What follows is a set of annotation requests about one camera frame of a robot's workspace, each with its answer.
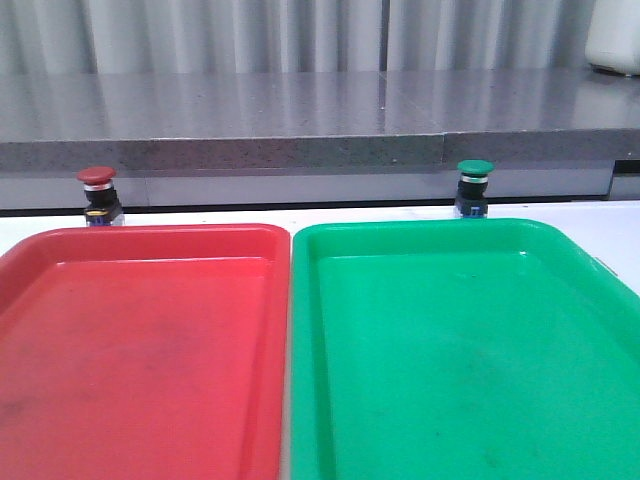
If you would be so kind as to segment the green mushroom push button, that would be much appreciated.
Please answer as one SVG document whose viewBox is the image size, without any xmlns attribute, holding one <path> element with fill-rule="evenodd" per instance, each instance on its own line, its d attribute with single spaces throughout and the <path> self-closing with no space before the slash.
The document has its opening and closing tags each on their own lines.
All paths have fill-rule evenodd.
<svg viewBox="0 0 640 480">
<path fill-rule="evenodd" d="M 457 170 L 460 177 L 454 202 L 456 216 L 468 219 L 486 218 L 488 201 L 484 194 L 494 164 L 487 160 L 466 159 L 457 164 Z"/>
</svg>

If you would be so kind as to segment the red mushroom push button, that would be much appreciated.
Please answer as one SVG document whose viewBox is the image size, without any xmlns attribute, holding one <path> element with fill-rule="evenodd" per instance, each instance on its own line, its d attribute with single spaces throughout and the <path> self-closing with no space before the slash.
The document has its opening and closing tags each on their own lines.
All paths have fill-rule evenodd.
<svg viewBox="0 0 640 480">
<path fill-rule="evenodd" d="M 123 207 L 113 183 L 116 174 L 109 166 L 92 166 L 76 174 L 88 201 L 83 211 L 88 227 L 124 225 Z"/>
</svg>

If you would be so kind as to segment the grey stone counter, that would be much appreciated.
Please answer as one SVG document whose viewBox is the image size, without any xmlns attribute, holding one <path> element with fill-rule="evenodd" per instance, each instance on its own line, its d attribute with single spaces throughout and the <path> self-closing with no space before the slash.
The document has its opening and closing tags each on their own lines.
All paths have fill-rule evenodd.
<svg viewBox="0 0 640 480">
<path fill-rule="evenodd" d="M 510 201 L 639 196 L 639 82 L 589 69 L 17 75 L 1 207 L 81 208 L 113 167 L 132 210 L 441 203 L 457 164 Z"/>
</svg>

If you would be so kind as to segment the green plastic tray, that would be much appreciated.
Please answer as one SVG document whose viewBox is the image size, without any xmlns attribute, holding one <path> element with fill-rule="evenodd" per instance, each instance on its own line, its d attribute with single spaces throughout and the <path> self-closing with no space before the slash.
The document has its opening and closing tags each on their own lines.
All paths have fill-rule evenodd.
<svg viewBox="0 0 640 480">
<path fill-rule="evenodd" d="M 639 298 L 524 219 L 293 240 L 295 479 L 635 479 Z"/>
</svg>

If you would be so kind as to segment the red plastic tray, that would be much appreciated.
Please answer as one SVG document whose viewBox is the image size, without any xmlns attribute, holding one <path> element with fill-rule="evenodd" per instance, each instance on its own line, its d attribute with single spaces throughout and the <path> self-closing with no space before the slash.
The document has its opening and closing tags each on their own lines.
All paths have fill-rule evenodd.
<svg viewBox="0 0 640 480">
<path fill-rule="evenodd" d="M 5 479 L 275 479 L 289 234 L 97 227 L 1 259 Z"/>
</svg>

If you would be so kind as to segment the white container on counter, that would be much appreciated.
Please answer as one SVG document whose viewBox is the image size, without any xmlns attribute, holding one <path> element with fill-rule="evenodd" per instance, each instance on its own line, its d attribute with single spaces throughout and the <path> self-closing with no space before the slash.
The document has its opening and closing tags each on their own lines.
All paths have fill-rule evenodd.
<svg viewBox="0 0 640 480">
<path fill-rule="evenodd" d="M 639 75 L 639 0 L 596 0 L 585 57 L 595 69 Z"/>
</svg>

